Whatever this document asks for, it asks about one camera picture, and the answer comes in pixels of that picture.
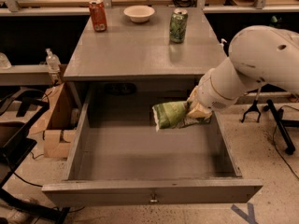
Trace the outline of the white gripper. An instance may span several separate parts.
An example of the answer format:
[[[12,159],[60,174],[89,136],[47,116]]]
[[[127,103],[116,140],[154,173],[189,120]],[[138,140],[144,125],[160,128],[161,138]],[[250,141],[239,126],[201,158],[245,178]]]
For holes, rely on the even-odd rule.
[[[198,86],[195,86],[189,95],[187,103],[192,110],[187,114],[188,117],[193,119],[208,119],[212,115],[211,110],[222,111],[235,104],[236,98],[226,99],[213,87],[211,79],[213,71],[214,68],[208,70],[200,78]]]

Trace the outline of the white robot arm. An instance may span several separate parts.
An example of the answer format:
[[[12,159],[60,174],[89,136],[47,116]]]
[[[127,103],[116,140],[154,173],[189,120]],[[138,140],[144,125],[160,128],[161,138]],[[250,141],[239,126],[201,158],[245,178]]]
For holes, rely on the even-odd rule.
[[[187,116],[207,119],[265,84],[299,94],[298,33],[262,25],[238,32],[228,57],[208,70],[193,89]]]

